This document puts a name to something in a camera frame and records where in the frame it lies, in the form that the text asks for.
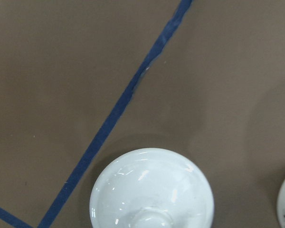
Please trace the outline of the white cup lid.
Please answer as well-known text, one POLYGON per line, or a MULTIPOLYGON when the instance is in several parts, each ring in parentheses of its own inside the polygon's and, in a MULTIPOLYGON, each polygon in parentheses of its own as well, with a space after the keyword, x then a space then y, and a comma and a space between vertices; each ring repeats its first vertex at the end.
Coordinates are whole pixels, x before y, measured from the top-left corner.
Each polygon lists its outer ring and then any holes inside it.
POLYGON ((214 197, 191 160, 143 148, 104 168, 92 188, 89 212, 94 228, 210 228, 214 197))

